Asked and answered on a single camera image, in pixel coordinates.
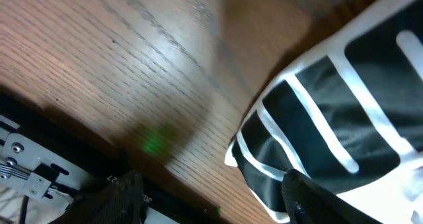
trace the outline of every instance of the striped cloth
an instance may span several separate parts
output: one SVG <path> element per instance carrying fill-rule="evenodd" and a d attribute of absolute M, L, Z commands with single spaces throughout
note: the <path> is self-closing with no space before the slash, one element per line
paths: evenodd
<path fill-rule="evenodd" d="M 418 223 L 422 151 L 423 0 L 378 0 L 270 82 L 225 164 L 278 223 L 291 168 L 382 223 Z"/>

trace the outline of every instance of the bolt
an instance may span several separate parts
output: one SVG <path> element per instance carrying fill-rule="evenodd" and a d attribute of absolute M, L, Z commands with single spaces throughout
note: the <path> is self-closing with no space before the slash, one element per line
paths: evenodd
<path fill-rule="evenodd" d="M 14 158 L 11 158 L 11 157 L 6 158 L 6 165 L 14 166 L 14 165 L 17 165 L 17 164 L 18 163 L 16 162 L 16 160 Z"/>
<path fill-rule="evenodd" d="M 23 146 L 23 145 L 21 145 L 20 143 L 14 142 L 14 143 L 12 144 L 12 150 L 13 150 L 16 154 L 19 154 L 19 153 L 21 153 L 22 151 L 24 151 L 24 146 Z"/>

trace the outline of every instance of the black stripe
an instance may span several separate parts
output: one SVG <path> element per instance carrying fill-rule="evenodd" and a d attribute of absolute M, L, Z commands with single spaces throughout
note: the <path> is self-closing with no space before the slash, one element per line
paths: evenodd
<path fill-rule="evenodd" d="M 280 170 L 292 168 L 284 149 L 263 126 L 257 112 L 245 122 L 241 133 L 251 155 L 257 161 Z"/>
<path fill-rule="evenodd" d="M 286 212 L 282 198 L 282 183 L 263 174 L 250 164 L 243 157 L 238 141 L 233 144 L 232 155 L 237 161 L 238 168 L 242 172 L 248 187 L 254 191 L 264 205 L 273 211 Z"/>
<path fill-rule="evenodd" d="M 297 151 L 310 177 L 331 192 L 349 190 L 348 184 L 333 185 L 334 179 L 342 180 L 349 173 L 330 152 L 288 83 L 284 81 L 275 87 L 264 98 L 263 104 Z"/>
<path fill-rule="evenodd" d="M 339 142 L 360 166 L 358 173 L 344 177 L 339 185 L 357 188 L 381 178 L 399 165 L 399 156 L 373 127 L 328 57 L 302 71 L 297 78 Z"/>
<path fill-rule="evenodd" d="M 402 30 L 423 41 L 423 0 L 355 39 L 345 55 L 398 133 L 423 151 L 423 81 L 396 43 Z"/>

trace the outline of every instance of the cable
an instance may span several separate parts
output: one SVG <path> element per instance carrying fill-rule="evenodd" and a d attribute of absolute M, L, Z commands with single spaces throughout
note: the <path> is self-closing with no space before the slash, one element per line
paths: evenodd
<path fill-rule="evenodd" d="M 29 197 L 24 196 L 22 204 L 20 205 L 19 224 L 25 224 L 26 210 L 28 209 Z"/>

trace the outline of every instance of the wood grain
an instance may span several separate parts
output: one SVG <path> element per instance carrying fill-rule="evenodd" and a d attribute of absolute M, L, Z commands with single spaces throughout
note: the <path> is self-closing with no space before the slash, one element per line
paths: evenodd
<path fill-rule="evenodd" d="M 269 75 L 373 1 L 1 0 L 0 80 L 117 146 L 164 134 L 159 155 L 132 159 L 232 223 L 271 223 L 227 144 Z"/>

